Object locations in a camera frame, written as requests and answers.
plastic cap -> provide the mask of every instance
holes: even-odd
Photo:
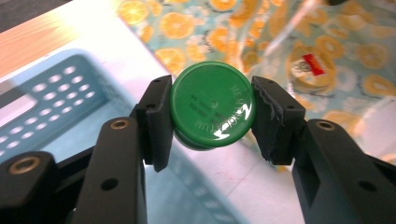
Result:
[[[186,147],[224,147],[243,137],[256,113],[253,89],[226,63],[197,63],[184,70],[171,92],[176,137]]]
[[[290,77],[294,88],[311,93],[325,91],[334,79],[334,65],[329,55],[308,46],[295,48],[290,55]]]

table surface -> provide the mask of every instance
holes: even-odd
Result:
[[[0,34],[0,77],[117,16],[121,0],[74,0]]]

green bottle cap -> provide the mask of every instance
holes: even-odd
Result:
[[[256,114],[253,88],[226,63],[197,63],[176,79],[171,92],[175,135],[186,147],[208,150],[243,137]]]

metal bolt hole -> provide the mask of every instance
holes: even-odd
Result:
[[[112,122],[110,127],[112,129],[116,129],[117,130],[117,129],[124,129],[124,128],[128,127],[128,125],[129,125],[129,121],[128,120],[126,120],[126,119],[118,119],[118,120]]]
[[[329,122],[326,121],[318,121],[317,125],[319,128],[325,130],[325,131],[334,131],[335,127],[334,125],[330,124]]]
[[[39,164],[40,164],[40,158],[26,157],[12,163],[8,171],[12,175],[21,175],[32,171]]]

red label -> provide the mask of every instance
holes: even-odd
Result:
[[[305,54],[303,58],[311,66],[311,71],[314,74],[314,76],[325,74],[319,62],[315,59],[313,54]]]

